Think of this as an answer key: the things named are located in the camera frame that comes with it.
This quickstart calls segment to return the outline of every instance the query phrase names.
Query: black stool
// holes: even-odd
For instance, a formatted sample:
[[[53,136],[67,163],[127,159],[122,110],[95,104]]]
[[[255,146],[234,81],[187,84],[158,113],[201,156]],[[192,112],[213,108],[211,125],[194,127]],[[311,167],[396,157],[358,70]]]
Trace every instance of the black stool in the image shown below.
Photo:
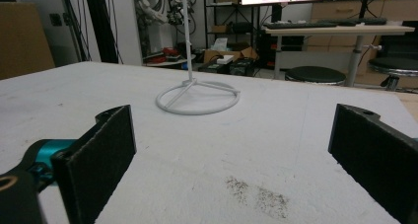
[[[345,82],[345,75],[330,68],[301,66],[289,69],[286,72],[285,80],[340,86]]]
[[[368,62],[371,69],[389,75],[382,83],[387,91],[395,91],[398,76],[418,77],[418,60],[408,58],[375,58]]]

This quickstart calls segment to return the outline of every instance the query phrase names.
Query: white desk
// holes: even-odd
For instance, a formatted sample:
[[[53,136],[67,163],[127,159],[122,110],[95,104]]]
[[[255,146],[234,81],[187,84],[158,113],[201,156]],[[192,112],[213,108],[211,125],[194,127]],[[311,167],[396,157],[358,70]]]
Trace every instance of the white desk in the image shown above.
[[[379,113],[418,137],[417,122],[394,94],[194,76],[230,84],[241,100],[214,114],[167,113],[156,97],[186,72],[103,63],[0,81],[0,174],[34,142],[78,138],[96,114],[129,104],[138,152],[97,223],[396,223],[327,152],[337,103]],[[213,105],[223,97],[185,98]],[[49,223],[66,222],[57,187],[40,200]]]
[[[313,28],[313,29],[287,29],[287,30],[266,30],[267,34],[278,36],[276,64],[274,77],[279,78],[281,46],[283,36],[357,36],[356,44],[351,53],[348,64],[348,77],[345,86],[352,87],[356,78],[357,66],[360,63],[363,48],[364,36],[384,36],[384,35],[404,35],[407,32],[414,32],[414,28],[403,26],[356,26],[356,27],[336,27],[336,28]]]

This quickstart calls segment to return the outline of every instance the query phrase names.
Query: desk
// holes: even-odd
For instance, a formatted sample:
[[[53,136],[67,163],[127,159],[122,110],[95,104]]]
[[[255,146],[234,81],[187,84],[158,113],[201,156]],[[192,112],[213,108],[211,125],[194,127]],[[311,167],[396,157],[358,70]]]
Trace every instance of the desk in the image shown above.
[[[283,36],[357,36],[356,44],[351,53],[350,62],[348,64],[348,76],[345,86],[352,87],[356,78],[357,66],[360,63],[363,37],[364,36],[383,36],[383,35],[404,35],[407,32],[414,32],[414,28],[403,26],[356,26],[356,27],[336,27],[336,28],[312,28],[312,29],[287,29],[287,30],[269,30],[267,34],[278,36],[276,65],[274,68],[274,77],[279,78],[281,45]]]
[[[396,223],[327,152],[337,103],[379,113],[418,137],[395,94],[193,72],[241,100],[218,113],[164,112],[156,97],[179,70],[83,62],[0,81],[0,173],[42,138],[78,138],[99,112],[131,105],[137,154],[97,223]],[[185,99],[218,101],[195,87]],[[65,223],[57,187],[40,196]]]

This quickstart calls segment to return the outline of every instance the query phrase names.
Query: white stand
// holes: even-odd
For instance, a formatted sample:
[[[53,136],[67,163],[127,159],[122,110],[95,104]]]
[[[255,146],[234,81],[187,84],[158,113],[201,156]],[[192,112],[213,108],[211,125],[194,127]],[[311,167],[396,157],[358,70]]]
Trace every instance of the white stand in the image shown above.
[[[180,85],[166,89],[161,94],[157,96],[156,102],[157,106],[166,112],[172,113],[179,113],[179,114],[187,114],[187,115],[197,115],[197,114],[207,114],[207,113],[214,113],[214,112],[221,112],[223,110],[229,109],[234,106],[240,100],[240,91],[234,89],[233,87],[223,84],[223,83],[216,83],[216,82],[206,82],[206,83],[199,83],[197,79],[192,77],[192,67],[191,67],[191,53],[190,53],[190,34],[188,29],[188,12],[187,12],[187,0],[182,0],[183,5],[183,15],[184,15],[184,35],[185,35],[185,43],[186,43],[186,53],[187,53],[187,68],[188,68],[188,80],[183,81]],[[234,95],[234,99],[221,107],[209,109],[209,110],[198,110],[198,111],[190,111],[190,110],[176,110],[171,108],[172,104],[177,101],[181,95],[183,95],[188,89],[191,87],[199,85],[203,87],[223,90],[227,92],[231,92]],[[176,96],[174,96],[167,104],[163,105],[161,102],[162,97],[175,89],[183,88]]]

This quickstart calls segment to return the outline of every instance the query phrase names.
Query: keyboard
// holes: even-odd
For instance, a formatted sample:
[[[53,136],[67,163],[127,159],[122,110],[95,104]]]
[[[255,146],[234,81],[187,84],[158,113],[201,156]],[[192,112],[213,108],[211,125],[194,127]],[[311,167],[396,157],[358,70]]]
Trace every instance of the keyboard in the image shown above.
[[[319,20],[319,23],[332,23],[336,25],[347,25],[352,23],[353,25],[365,23],[365,25],[385,25],[386,18],[362,18],[362,19],[323,19]]]
[[[264,27],[270,30],[281,29],[310,29],[310,28],[335,28],[337,24],[322,22],[322,23],[264,23]]]

